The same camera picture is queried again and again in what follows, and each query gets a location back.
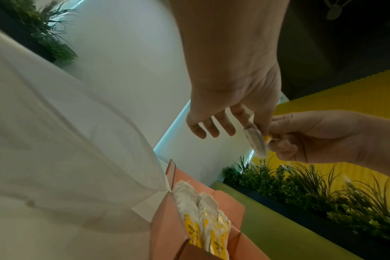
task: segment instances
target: artificial plant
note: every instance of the artificial plant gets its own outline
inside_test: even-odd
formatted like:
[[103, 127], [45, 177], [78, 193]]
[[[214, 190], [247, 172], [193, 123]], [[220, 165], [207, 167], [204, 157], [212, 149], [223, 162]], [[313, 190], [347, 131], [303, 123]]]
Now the artificial plant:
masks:
[[0, 8], [13, 20], [22, 25], [29, 34], [44, 46], [58, 61], [67, 62], [76, 57], [68, 42], [62, 38], [65, 30], [57, 25], [69, 24], [60, 20], [64, 15], [73, 15], [71, 9], [62, 9], [58, 1], [51, 1], [42, 9], [37, 10], [35, 0], [0, 0]]
[[390, 240], [390, 207], [386, 182], [383, 189], [348, 181], [340, 191], [331, 191], [338, 175], [332, 169], [325, 176], [310, 165], [281, 165], [271, 169], [266, 161], [255, 165], [241, 157], [222, 171], [227, 182], [257, 190], [262, 196], [311, 211], [318, 216], [373, 237]]

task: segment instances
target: dark ceiling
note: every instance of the dark ceiling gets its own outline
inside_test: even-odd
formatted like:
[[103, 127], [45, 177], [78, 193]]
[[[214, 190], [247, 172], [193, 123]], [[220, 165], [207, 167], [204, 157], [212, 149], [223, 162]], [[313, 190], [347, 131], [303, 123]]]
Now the dark ceiling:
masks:
[[323, 0], [291, 1], [278, 47], [289, 99], [390, 69], [390, 0], [352, 0], [331, 21], [328, 11]]

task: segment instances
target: orange box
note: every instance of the orange box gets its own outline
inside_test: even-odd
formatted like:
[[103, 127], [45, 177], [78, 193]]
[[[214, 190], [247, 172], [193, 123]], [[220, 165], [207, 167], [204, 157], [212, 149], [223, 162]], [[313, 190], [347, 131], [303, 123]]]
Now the orange box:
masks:
[[[245, 206], [222, 191], [198, 182], [178, 169], [171, 160], [166, 170], [171, 188], [178, 181], [191, 184], [197, 193], [210, 194], [231, 221], [228, 237], [228, 253], [232, 260], [269, 260], [269, 258], [244, 234], [240, 232]], [[219, 260], [220, 258], [189, 243], [190, 237], [179, 215], [172, 193], [167, 193], [151, 222], [151, 260]]]

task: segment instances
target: planter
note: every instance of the planter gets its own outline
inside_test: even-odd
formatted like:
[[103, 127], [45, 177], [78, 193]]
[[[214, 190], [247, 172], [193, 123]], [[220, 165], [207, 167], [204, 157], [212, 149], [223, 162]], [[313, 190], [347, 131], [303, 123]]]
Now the planter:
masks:
[[352, 230], [307, 210], [263, 197], [256, 190], [226, 180], [223, 183], [365, 260], [390, 259], [389, 241], [383, 242], [368, 235], [355, 234]]
[[54, 62], [55, 57], [34, 39], [25, 28], [16, 23], [4, 11], [0, 9], [0, 30], [20, 43], [22, 46], [41, 56], [49, 62]]

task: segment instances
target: white fabric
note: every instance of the white fabric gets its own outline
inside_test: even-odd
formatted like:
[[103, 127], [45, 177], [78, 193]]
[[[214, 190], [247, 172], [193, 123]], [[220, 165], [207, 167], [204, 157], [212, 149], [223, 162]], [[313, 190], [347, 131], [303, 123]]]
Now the white fabric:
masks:
[[132, 122], [0, 33], [0, 260], [149, 259], [168, 190]]

